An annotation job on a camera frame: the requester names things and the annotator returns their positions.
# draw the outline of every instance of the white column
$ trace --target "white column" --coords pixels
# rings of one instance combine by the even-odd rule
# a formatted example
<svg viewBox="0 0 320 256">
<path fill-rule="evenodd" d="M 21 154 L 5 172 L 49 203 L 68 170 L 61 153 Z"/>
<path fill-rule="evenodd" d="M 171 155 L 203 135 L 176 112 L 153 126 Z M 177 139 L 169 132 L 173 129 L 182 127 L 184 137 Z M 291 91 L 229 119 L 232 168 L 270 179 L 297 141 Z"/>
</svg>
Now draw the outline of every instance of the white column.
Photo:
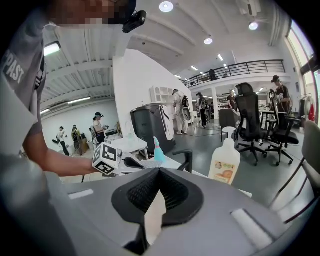
<svg viewBox="0 0 320 256">
<path fill-rule="evenodd" d="M 211 88 L 213 97 L 214 120 L 219 119 L 218 97 L 216 87 Z"/>
</svg>

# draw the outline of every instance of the air conditioner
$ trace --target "air conditioner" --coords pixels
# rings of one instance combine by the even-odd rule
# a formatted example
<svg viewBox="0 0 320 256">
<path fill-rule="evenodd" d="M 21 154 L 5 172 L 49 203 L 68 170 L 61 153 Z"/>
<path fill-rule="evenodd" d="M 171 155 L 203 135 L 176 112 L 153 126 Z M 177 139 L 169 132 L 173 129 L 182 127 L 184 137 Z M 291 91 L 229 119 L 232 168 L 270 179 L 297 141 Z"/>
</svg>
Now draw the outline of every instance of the air conditioner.
<svg viewBox="0 0 320 256">
<path fill-rule="evenodd" d="M 242 15 L 256 17 L 261 12 L 260 0 L 237 0 L 236 3 Z"/>
</svg>

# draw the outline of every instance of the office chair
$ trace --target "office chair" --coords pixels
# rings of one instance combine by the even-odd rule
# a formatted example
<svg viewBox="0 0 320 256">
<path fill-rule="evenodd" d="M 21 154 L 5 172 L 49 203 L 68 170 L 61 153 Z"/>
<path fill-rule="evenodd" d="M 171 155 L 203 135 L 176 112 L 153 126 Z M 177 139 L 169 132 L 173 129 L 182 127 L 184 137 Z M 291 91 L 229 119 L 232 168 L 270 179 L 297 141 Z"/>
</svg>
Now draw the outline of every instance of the office chair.
<svg viewBox="0 0 320 256">
<path fill-rule="evenodd" d="M 236 86 L 238 89 L 238 95 L 235 97 L 235 102 L 239 108 L 241 122 L 237 129 L 236 136 L 240 135 L 244 141 L 251 142 L 251 145 L 239 143 L 239 146 L 245 147 L 239 150 L 240 153 L 250 151 L 253 153 L 256 163 L 258 165 L 257 151 L 263 153 L 263 157 L 267 157 L 267 152 L 261 148 L 255 146 L 255 141 L 267 138 L 271 131 L 263 130 L 260 128 L 260 116 L 259 116 L 259 98 L 254 93 L 253 88 L 248 83 L 241 83 Z M 243 128 L 244 120 L 246 119 L 246 128 Z"/>
<path fill-rule="evenodd" d="M 289 183 L 292 181 L 292 179 L 295 177 L 295 175 L 298 173 L 301 167 L 305 171 L 306 177 L 304 179 L 304 182 L 298 194 L 293 199 L 296 199 L 301 194 L 307 180 L 310 181 L 310 184 L 314 193 L 314 198 L 300 212 L 298 212 L 296 215 L 286 220 L 284 222 L 285 224 L 293 221 L 294 219 L 299 217 L 301 214 L 303 214 L 320 197 L 319 150 L 320 150 L 320 128 L 314 122 L 308 120 L 305 122 L 305 128 L 304 128 L 304 141 L 302 146 L 303 158 L 300 164 L 298 165 L 297 169 L 294 171 L 294 173 L 290 177 L 290 179 L 278 191 L 275 198 L 272 200 L 270 206 L 273 205 L 273 203 L 279 197 L 280 193 L 289 185 Z"/>
<path fill-rule="evenodd" d="M 294 159 L 290 155 L 288 155 L 286 151 L 283 150 L 283 144 L 285 148 L 288 147 L 288 143 L 295 144 L 295 145 L 299 144 L 297 135 L 291 131 L 291 128 L 294 122 L 300 122 L 300 120 L 295 119 L 292 116 L 285 116 L 285 119 L 288 121 L 288 127 L 286 130 L 279 129 L 280 119 L 279 119 L 278 109 L 275 103 L 276 93 L 274 90 L 270 90 L 269 98 L 272 103 L 275 119 L 268 120 L 269 126 L 271 126 L 271 130 L 272 130 L 272 135 L 270 136 L 271 140 L 268 139 L 268 141 L 274 142 L 279 146 L 270 145 L 268 149 L 266 149 L 265 151 L 278 153 L 279 161 L 276 162 L 275 164 L 276 166 L 279 166 L 282 155 L 290 159 L 289 165 L 291 165 Z"/>
<path fill-rule="evenodd" d="M 223 128 L 225 127 L 234 127 L 237 128 L 237 122 L 239 116 L 233 109 L 220 109 L 219 111 L 219 125 L 221 127 L 221 142 L 223 139 Z"/>
</svg>

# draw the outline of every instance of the white partition wall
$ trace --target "white partition wall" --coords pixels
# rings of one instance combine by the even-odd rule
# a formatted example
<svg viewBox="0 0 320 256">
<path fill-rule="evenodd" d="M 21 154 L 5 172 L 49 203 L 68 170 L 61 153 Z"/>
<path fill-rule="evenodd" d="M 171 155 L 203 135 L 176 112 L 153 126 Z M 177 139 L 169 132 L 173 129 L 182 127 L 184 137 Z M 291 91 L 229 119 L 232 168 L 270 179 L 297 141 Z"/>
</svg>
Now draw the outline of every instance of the white partition wall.
<svg viewBox="0 0 320 256">
<path fill-rule="evenodd" d="M 152 103 L 150 88 L 178 89 L 189 99 L 193 111 L 190 90 L 172 73 L 140 51 L 127 49 L 124 57 L 113 60 L 113 82 L 116 107 L 123 135 L 126 122 L 131 122 L 130 111 Z"/>
<path fill-rule="evenodd" d="M 90 141 L 92 136 L 89 128 L 93 125 L 93 118 L 96 112 L 100 112 L 104 115 L 101 119 L 101 124 L 110 126 L 110 129 L 113 129 L 119 121 L 116 102 L 114 100 L 99 102 L 92 105 L 80 105 L 72 110 L 44 117 L 42 119 L 43 135 L 48 148 L 56 151 L 60 150 L 59 146 L 53 143 L 52 140 L 56 140 L 56 136 L 61 126 L 65 128 L 65 135 L 68 136 L 65 138 L 65 143 L 67 145 L 73 145 L 73 140 L 71 138 L 73 125 L 76 125 L 80 132 L 85 134 L 88 141 Z"/>
</svg>

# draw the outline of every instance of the black cap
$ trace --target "black cap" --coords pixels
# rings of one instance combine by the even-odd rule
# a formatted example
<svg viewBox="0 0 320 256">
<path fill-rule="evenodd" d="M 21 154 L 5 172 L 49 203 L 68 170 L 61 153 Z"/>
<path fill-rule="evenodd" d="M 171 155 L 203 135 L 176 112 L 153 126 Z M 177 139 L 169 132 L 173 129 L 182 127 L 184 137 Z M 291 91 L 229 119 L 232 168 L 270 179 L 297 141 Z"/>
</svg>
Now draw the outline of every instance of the black cap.
<svg viewBox="0 0 320 256">
<path fill-rule="evenodd" d="M 104 117 L 104 115 L 103 115 L 103 114 L 101 114 L 101 113 L 99 113 L 99 112 L 95 113 L 95 116 L 96 116 L 96 117 L 101 117 L 101 118 L 103 118 L 103 117 Z"/>
<path fill-rule="evenodd" d="M 279 80 L 279 78 L 280 78 L 279 76 L 274 75 L 271 83 L 277 82 Z"/>
</svg>

